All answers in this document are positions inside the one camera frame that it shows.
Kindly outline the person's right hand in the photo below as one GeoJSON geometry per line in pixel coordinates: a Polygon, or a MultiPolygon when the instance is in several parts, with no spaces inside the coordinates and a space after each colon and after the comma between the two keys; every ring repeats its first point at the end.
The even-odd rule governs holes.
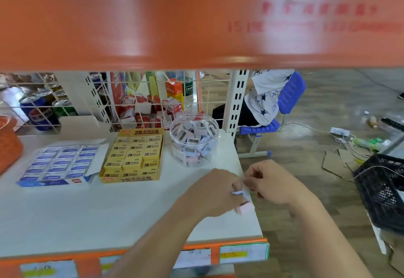
{"type": "Polygon", "coordinates": [[[275,185],[272,203],[294,206],[307,192],[307,188],[286,169],[275,162],[275,185]]]}

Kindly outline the person's left hand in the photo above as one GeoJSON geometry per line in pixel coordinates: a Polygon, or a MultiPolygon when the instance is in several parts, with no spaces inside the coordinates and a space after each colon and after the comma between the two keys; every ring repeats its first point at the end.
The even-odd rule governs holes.
{"type": "Polygon", "coordinates": [[[207,217],[218,217],[229,212],[223,209],[221,205],[223,195],[222,170],[225,169],[212,169],[177,199],[173,209],[180,219],[199,223],[207,217]]]}

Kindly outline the white paper eraser sleeve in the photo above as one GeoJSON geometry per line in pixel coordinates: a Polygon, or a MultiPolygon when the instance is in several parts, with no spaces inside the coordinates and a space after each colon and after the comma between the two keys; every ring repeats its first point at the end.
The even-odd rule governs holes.
{"type": "Polygon", "coordinates": [[[244,184],[243,180],[240,179],[231,185],[232,195],[243,196],[246,201],[252,201],[250,196],[250,189],[244,184]]]}

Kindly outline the pink eraser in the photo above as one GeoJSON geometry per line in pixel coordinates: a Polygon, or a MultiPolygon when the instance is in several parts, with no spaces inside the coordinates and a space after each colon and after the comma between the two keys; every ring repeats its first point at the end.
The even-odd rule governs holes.
{"type": "Polygon", "coordinates": [[[245,214],[255,211],[255,206],[254,206],[253,202],[247,201],[244,204],[237,207],[235,210],[236,210],[237,214],[245,215],[245,214]]]}

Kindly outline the person's right forearm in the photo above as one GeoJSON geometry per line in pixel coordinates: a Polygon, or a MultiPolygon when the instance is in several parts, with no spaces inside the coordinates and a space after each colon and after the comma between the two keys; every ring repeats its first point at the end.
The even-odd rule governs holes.
{"type": "Polygon", "coordinates": [[[303,186],[289,206],[314,278],[374,278],[315,194],[303,186]]]}

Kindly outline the person's left forearm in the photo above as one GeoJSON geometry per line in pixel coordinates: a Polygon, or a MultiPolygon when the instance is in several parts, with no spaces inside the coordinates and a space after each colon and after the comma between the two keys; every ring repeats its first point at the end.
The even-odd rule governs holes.
{"type": "Polygon", "coordinates": [[[198,219],[179,198],[102,278],[169,278],[198,219]]]}

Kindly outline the flat cardboard pieces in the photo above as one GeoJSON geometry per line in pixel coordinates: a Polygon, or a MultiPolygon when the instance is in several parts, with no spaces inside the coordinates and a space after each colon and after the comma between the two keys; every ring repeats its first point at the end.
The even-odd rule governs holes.
{"type": "Polygon", "coordinates": [[[351,152],[339,149],[337,152],[327,150],[322,161],[322,169],[343,180],[353,182],[354,171],[363,163],[351,152]]]}

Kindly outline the white perforated shelf upright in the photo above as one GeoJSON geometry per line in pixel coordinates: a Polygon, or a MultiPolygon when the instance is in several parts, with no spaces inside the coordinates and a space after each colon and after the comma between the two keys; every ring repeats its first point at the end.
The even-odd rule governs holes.
{"type": "Polygon", "coordinates": [[[249,70],[233,70],[230,74],[229,88],[225,103],[222,129],[235,138],[240,119],[240,111],[245,96],[249,70]]]}
{"type": "Polygon", "coordinates": [[[112,108],[107,83],[101,72],[89,72],[84,79],[84,102],[88,111],[100,122],[109,126],[114,132],[112,108]]]}

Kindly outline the blue plastic chair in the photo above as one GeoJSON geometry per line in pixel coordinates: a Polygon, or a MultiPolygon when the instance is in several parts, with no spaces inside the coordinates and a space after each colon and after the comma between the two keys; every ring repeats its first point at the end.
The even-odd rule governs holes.
{"type": "Polygon", "coordinates": [[[284,125],[285,115],[290,114],[292,109],[297,104],[298,100],[306,90],[306,84],[300,73],[294,72],[290,80],[285,84],[283,90],[280,91],[278,97],[279,113],[282,115],[282,123],[276,119],[268,126],[261,127],[240,127],[238,130],[239,135],[247,135],[251,141],[249,152],[238,153],[238,157],[242,158],[256,158],[256,157],[270,157],[271,151],[257,151],[262,135],[265,133],[275,133],[280,130],[284,125]]]}

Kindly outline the green label plastic bottle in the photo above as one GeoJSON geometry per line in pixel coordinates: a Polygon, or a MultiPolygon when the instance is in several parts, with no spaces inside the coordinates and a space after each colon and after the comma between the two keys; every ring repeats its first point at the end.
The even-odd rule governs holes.
{"type": "Polygon", "coordinates": [[[184,71],[183,106],[185,110],[192,109],[194,103],[194,72],[184,71]]]}

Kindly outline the orange drink carton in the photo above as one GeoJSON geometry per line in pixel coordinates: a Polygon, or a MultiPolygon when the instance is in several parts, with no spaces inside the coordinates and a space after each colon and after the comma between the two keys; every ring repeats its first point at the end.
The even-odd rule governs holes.
{"type": "Polygon", "coordinates": [[[170,78],[166,82],[166,92],[168,97],[172,97],[181,102],[182,110],[184,110],[183,83],[175,78],[170,78]]]}

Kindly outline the pile of red-white small boxes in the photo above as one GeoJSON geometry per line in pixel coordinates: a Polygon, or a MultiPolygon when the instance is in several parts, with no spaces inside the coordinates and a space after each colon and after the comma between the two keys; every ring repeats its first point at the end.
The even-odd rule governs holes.
{"type": "Polygon", "coordinates": [[[178,117],[184,116],[183,103],[168,97],[161,100],[159,96],[130,95],[124,97],[115,111],[121,125],[132,128],[165,128],[178,117]]]}

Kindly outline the black plastic crate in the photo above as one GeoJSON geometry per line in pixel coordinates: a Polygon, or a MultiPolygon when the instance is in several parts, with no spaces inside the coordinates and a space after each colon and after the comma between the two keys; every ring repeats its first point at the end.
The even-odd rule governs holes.
{"type": "Polygon", "coordinates": [[[404,159],[377,153],[353,176],[372,224],[404,235],[404,159]]]}

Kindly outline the blue eraser display box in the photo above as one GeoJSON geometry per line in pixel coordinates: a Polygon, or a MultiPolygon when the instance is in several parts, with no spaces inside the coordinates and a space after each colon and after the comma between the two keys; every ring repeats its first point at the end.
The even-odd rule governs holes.
{"type": "Polygon", "coordinates": [[[82,183],[79,185],[83,185],[83,184],[89,184],[91,182],[92,176],[94,174],[99,174],[105,159],[105,156],[107,155],[107,151],[109,148],[109,143],[105,142],[105,139],[93,139],[93,140],[76,140],[76,141],[59,141],[56,143],[52,143],[52,144],[48,144],[47,146],[43,147],[53,147],[53,146],[71,146],[71,145],[89,145],[89,144],[96,144],[98,145],[98,151],[96,153],[96,157],[94,158],[93,162],[91,163],[89,169],[88,169],[88,173],[87,175],[90,175],[90,180],[88,183],[82,183]]]}

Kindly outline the black keyboard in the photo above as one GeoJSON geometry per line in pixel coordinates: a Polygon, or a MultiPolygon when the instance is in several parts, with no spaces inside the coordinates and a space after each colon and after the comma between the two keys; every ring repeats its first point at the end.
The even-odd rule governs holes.
{"type": "Polygon", "coordinates": [[[385,127],[389,128],[389,130],[396,130],[404,133],[404,124],[401,122],[397,122],[388,117],[382,117],[379,121],[384,124],[385,127]]]}

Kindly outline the brown cardboard box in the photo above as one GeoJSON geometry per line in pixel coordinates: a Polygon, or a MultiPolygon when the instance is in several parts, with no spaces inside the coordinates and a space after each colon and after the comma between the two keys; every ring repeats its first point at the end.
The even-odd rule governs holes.
{"type": "Polygon", "coordinates": [[[382,229],[380,237],[388,246],[387,257],[389,264],[404,276],[404,235],[382,229]]]}

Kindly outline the group of blue-white erasers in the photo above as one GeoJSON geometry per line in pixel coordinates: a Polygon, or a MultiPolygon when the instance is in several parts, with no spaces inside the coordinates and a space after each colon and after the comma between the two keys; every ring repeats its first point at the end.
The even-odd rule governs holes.
{"type": "Polygon", "coordinates": [[[28,188],[88,183],[88,169],[97,151],[96,144],[42,148],[17,184],[28,188]]]}

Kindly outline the orange shelf board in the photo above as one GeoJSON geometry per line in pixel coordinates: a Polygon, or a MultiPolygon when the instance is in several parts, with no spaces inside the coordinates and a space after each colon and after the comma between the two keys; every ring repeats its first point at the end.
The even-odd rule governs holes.
{"type": "Polygon", "coordinates": [[[404,66],[404,0],[0,0],[0,70],[404,66]]]}

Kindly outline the green soda can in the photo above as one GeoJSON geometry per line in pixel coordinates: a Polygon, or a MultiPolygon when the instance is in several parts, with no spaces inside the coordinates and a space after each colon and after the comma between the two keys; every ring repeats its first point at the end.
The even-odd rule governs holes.
{"type": "Polygon", "coordinates": [[[52,103],[55,115],[58,118],[64,116],[78,116],[75,108],[72,106],[69,99],[62,99],[60,101],[53,101],[52,103]]]}

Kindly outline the blue soda can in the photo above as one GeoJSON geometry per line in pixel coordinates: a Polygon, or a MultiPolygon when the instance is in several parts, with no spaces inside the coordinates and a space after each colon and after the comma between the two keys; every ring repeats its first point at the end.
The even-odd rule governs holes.
{"type": "Polygon", "coordinates": [[[38,131],[48,131],[59,125],[56,114],[47,100],[39,96],[19,99],[19,106],[38,131]]]}

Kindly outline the orange woven basket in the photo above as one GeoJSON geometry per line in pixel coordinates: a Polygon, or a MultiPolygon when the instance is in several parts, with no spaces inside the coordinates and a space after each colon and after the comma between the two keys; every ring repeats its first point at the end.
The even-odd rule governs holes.
{"type": "Polygon", "coordinates": [[[17,120],[0,115],[0,176],[15,163],[23,153],[23,143],[14,131],[17,120]]]}

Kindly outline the orange shelf price rail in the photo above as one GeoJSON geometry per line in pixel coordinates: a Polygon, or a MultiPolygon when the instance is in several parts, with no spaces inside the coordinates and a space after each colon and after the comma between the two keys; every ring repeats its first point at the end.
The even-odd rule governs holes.
{"type": "MultiPolygon", "coordinates": [[[[238,245],[246,243],[267,242],[266,238],[225,241],[225,242],[206,242],[200,244],[188,244],[182,250],[193,249],[211,249],[211,265],[228,265],[219,263],[220,248],[225,245],[238,245]]],[[[74,260],[78,272],[78,278],[96,278],[102,276],[99,257],[124,255],[126,249],[104,249],[104,250],[89,250],[82,252],[68,252],[57,254],[33,255],[24,257],[1,257],[0,258],[0,278],[24,278],[19,266],[28,263],[47,262],[47,261],[62,261],[74,260]]]]}

